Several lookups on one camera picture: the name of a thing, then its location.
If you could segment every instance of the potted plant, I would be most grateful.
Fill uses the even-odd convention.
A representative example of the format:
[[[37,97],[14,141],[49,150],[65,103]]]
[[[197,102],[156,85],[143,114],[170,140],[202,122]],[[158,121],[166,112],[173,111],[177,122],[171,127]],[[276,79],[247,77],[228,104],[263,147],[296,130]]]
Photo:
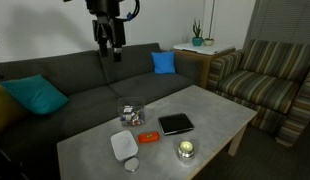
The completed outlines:
[[[196,23],[196,19],[194,19],[194,24],[193,24],[193,32],[195,34],[195,37],[192,39],[192,43],[194,46],[201,46],[203,43],[203,38],[202,38],[202,29],[201,29],[201,23],[198,20],[198,23]]]
[[[213,16],[214,16],[214,8],[215,8],[215,0],[213,1],[213,8],[212,8],[212,14],[211,14],[211,23],[209,25],[208,38],[204,39],[205,46],[211,46],[214,43],[214,39],[211,38],[212,22],[213,22]]]

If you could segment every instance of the gray sofa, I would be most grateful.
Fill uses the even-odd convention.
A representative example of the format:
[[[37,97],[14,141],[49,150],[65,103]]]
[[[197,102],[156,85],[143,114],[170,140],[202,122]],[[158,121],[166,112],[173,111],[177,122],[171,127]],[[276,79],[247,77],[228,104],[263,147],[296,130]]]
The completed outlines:
[[[32,114],[6,129],[0,148],[23,162],[30,179],[57,179],[57,142],[117,117],[120,97],[142,96],[148,104],[199,84],[199,61],[175,56],[176,74],[155,74],[151,52],[161,52],[157,43],[124,47],[120,63],[98,51],[0,63],[3,81],[42,74],[69,98],[53,114]]]

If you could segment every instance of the lit candle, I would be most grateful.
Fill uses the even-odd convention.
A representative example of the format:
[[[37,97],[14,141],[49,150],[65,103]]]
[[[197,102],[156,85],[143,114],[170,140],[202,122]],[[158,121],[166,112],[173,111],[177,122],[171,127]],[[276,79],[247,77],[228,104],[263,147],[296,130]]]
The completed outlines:
[[[179,147],[183,153],[191,153],[193,151],[193,144],[190,143],[189,141],[181,142]]]

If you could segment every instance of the floor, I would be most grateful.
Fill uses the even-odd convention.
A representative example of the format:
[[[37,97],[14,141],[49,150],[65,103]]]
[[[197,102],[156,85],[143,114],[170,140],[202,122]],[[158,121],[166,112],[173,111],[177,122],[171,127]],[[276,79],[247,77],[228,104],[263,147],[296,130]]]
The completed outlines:
[[[222,150],[194,179],[310,180],[310,125],[291,148],[248,127],[234,157]]]

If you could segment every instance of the gray concrete table top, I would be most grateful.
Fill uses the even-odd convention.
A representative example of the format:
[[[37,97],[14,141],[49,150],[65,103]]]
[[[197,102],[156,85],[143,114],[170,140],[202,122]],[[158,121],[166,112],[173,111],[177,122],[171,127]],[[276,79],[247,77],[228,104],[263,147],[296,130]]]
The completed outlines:
[[[164,136],[158,117],[185,113],[195,129]],[[190,179],[229,142],[235,155],[241,136],[256,112],[197,86],[190,86],[145,106],[146,123],[122,126],[115,118],[57,144],[62,180],[100,179]],[[130,130],[138,144],[140,133],[159,131],[159,141],[138,144],[139,168],[128,172],[116,160],[111,136]],[[183,140],[192,142],[195,157],[182,162],[177,147]]]

